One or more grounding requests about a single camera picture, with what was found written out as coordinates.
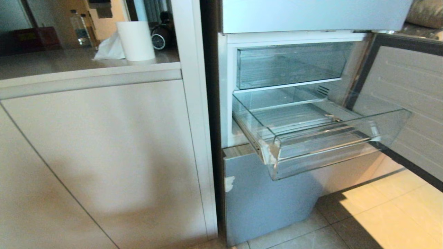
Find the sticker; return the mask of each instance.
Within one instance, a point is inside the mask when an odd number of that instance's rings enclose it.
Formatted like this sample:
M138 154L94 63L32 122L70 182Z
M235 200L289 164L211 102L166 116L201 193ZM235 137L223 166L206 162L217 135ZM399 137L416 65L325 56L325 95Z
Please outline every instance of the sticker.
M225 177L225 192L228 193L231 191L233 185L232 183L235 180L235 176Z

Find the kitchen counter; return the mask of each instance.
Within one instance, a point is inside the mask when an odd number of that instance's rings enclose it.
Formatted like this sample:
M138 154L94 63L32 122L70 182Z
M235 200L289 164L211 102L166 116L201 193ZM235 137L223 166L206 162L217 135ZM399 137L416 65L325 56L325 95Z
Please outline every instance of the kitchen counter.
M155 51L155 59L140 62L92 60L95 52L94 49L72 49L1 57L0 99L181 79L176 49Z

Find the floor tile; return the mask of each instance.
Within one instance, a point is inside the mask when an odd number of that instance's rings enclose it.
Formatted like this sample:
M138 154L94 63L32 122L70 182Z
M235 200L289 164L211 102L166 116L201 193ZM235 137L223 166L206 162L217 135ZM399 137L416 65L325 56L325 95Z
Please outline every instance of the floor tile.
M348 249L331 226L305 234L270 249Z
M403 165L394 162L390 157L383 154L384 158L381 163L378 165L378 168L375 170L372 175L372 179L384 176L396 170L404 169Z
M226 243L224 238L218 238L200 245L189 247L188 249L226 249ZM229 249L249 249L249 245L247 242L244 242L236 246L229 247Z
M441 249L436 240L390 202L332 226L351 249Z
M388 199L371 185L323 196L316 204L330 224L359 214L387 202Z
M251 249L266 249L301 235L310 233L327 225L328 222L326 219L320 214L320 212L314 209L312 214L304 221L265 234L248 242Z
M443 193L426 184L392 200L443 248Z
M380 191L389 200L404 195L425 184L426 182L423 179L409 170L403 170L370 183L370 185Z

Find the crisper drawer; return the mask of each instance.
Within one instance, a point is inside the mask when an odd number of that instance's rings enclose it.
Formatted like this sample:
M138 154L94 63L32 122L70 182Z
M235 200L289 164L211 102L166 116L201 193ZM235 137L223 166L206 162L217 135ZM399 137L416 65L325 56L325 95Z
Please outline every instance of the crisper drawer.
M409 111L359 98L366 107L349 110L312 86L239 92L233 117L276 180L389 146Z
M307 43L237 50L237 88L340 78L354 42Z

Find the paper towel roll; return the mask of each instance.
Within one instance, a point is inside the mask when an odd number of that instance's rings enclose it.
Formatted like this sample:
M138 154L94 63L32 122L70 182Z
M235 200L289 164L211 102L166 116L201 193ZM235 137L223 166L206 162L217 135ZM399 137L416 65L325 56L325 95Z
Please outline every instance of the paper towel roll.
M116 22L123 52L129 61L155 58L148 22Z

